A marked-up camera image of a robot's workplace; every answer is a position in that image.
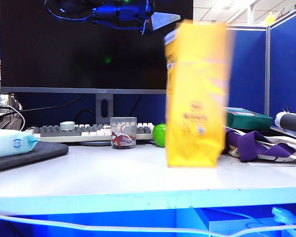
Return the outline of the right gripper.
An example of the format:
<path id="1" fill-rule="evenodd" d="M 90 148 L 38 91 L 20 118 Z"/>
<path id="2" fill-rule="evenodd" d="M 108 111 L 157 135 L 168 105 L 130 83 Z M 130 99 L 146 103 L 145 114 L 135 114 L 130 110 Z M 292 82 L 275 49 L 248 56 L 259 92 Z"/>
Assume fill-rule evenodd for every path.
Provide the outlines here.
<path id="1" fill-rule="evenodd" d="M 180 15 L 155 12 L 152 0 L 123 0 L 117 8 L 117 20 L 122 22 L 119 30 L 137 30 L 143 35 L 151 21 L 155 31 L 181 19 Z"/>

